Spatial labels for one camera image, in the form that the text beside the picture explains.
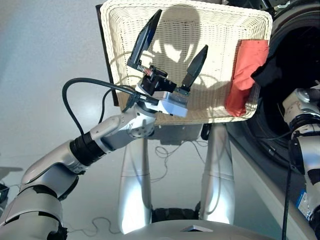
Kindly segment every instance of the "woven tray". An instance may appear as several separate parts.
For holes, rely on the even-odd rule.
[[[246,114],[230,116],[224,105],[232,85],[241,40],[269,40],[272,18],[264,11],[190,0],[108,0],[101,11],[106,51],[115,84],[135,86],[143,74],[126,65],[138,33],[162,9],[153,41],[141,57],[142,65],[155,65],[168,79],[181,85],[193,57],[208,45],[199,77],[191,87],[187,117],[157,115],[156,124],[202,124],[242,121],[257,109],[259,86],[254,85]],[[117,92],[124,108],[128,96]]]

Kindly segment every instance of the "white floor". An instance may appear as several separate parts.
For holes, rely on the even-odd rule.
[[[0,0],[0,180],[7,185],[18,184],[34,161],[79,136],[63,105],[63,84],[75,77],[108,80],[95,9],[101,3],[100,0]],[[71,107],[85,131],[97,124],[105,91],[87,84],[69,90]],[[107,116],[120,112],[113,106],[111,96],[106,102]],[[165,171],[163,159],[154,153],[159,144],[156,140],[149,142],[151,177],[155,178]],[[199,150],[205,156],[206,149]],[[111,220],[113,231],[118,231],[123,153],[123,149],[112,152],[80,177],[77,188],[62,202],[67,227],[93,230],[91,220],[102,216]],[[153,207],[193,209],[200,200],[204,168],[194,147],[190,143],[183,145],[170,158],[168,168],[167,176],[152,184]],[[259,197],[245,180],[239,181],[235,224],[279,236],[273,231],[280,228],[276,229]],[[9,200],[17,192],[18,188],[12,187]],[[99,233],[95,237],[75,232],[68,239],[117,239],[108,232],[106,221],[96,223]]]

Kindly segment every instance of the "robotic arm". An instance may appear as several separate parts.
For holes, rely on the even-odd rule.
[[[320,85],[297,88],[282,105],[284,121],[292,132],[290,159],[305,177],[309,224],[320,239]]]
[[[198,76],[207,56],[208,46],[191,62],[181,87],[167,79],[167,73],[141,65],[140,56],[147,50],[161,15],[161,10],[140,32],[127,65],[144,72],[136,91],[88,78],[75,78],[62,90],[67,110],[67,88],[78,82],[94,83],[130,94],[125,110],[111,116],[89,132],[69,140],[35,162],[24,174],[16,198],[0,218],[0,239],[65,240],[67,229],[62,226],[61,202],[77,185],[79,175],[104,155],[122,148],[131,141],[145,138],[154,131],[156,113],[185,117],[190,86]]]

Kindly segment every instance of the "spring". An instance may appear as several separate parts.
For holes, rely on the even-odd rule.
[[[138,65],[136,69],[138,71],[144,73],[147,76],[151,76],[151,74],[152,74],[152,70],[150,68],[147,68],[147,67],[142,66],[142,65]]]

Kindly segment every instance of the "red cloth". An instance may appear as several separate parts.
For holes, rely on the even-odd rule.
[[[251,74],[266,62],[268,52],[269,46],[267,40],[241,41],[231,92],[225,103],[225,108],[230,115],[240,117],[246,113],[245,104],[255,82]]]

